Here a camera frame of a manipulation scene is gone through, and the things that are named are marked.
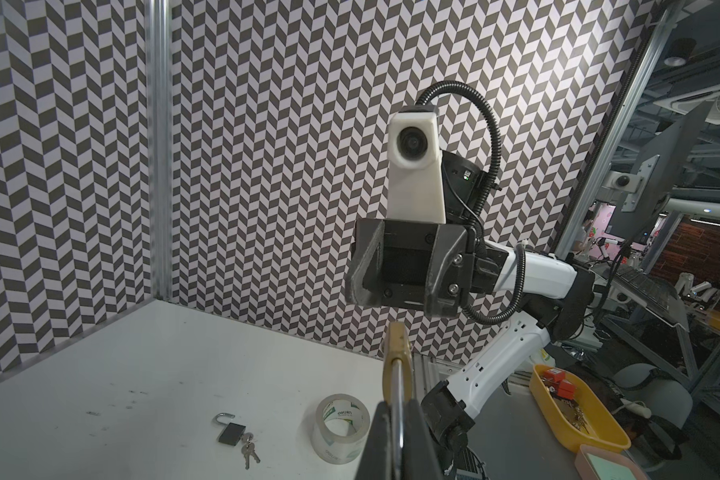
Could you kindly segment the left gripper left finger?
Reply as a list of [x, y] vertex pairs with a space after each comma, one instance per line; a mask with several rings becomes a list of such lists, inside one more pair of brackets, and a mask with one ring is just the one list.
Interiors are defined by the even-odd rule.
[[374, 412], [355, 480], [391, 480], [392, 428], [389, 405], [381, 401]]

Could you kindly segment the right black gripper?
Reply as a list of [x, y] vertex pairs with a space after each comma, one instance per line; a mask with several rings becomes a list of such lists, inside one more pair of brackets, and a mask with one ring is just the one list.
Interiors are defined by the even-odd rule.
[[494, 292], [509, 253], [481, 245], [471, 226], [358, 219], [345, 276], [348, 303], [424, 306], [426, 317], [458, 317], [473, 294]]

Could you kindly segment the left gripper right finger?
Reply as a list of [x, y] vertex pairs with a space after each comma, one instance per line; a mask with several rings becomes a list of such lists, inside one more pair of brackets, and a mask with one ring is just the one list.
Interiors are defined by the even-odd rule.
[[429, 427], [416, 399], [404, 406], [403, 479], [443, 479]]

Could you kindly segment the small black padlock keys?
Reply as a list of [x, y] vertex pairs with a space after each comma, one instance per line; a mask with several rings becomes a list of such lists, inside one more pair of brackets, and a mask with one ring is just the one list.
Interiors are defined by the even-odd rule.
[[235, 416], [227, 412], [221, 412], [214, 416], [213, 423], [221, 428], [217, 442], [230, 447], [239, 447], [244, 458], [245, 469], [249, 470], [252, 462], [260, 462], [256, 452], [254, 434], [249, 432], [246, 426], [235, 423], [234, 419]]

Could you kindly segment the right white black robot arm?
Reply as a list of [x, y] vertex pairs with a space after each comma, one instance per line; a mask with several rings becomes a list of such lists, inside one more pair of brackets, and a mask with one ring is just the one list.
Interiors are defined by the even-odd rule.
[[[440, 146], [434, 101], [444, 94], [468, 100], [484, 118], [487, 167]], [[490, 396], [533, 353], [569, 339], [583, 323], [592, 271], [486, 237], [481, 214], [498, 189], [502, 153], [492, 108], [459, 81], [432, 84], [389, 121], [387, 212], [354, 224], [346, 301], [429, 319], [465, 317], [499, 333], [464, 368], [417, 398], [406, 326], [389, 323], [383, 400], [361, 456], [361, 479], [453, 478]]]

